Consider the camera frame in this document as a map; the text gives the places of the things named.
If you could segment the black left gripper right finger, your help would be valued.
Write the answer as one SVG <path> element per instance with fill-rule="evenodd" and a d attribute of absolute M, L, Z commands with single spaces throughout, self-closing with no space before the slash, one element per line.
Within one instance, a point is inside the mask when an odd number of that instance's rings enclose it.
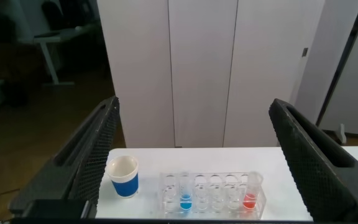
<path fill-rule="evenodd" d="M 307 211 L 317 222 L 358 222 L 358 160 L 278 98 L 268 114 Z"/>

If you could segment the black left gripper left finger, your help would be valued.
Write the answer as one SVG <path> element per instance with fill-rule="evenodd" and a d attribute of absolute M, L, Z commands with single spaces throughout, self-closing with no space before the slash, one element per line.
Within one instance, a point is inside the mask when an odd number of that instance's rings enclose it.
<path fill-rule="evenodd" d="M 33 176 L 8 205 L 21 216 L 36 200 L 88 200 L 96 204 L 119 122 L 119 99 L 112 96 L 80 124 L 67 143 Z"/>

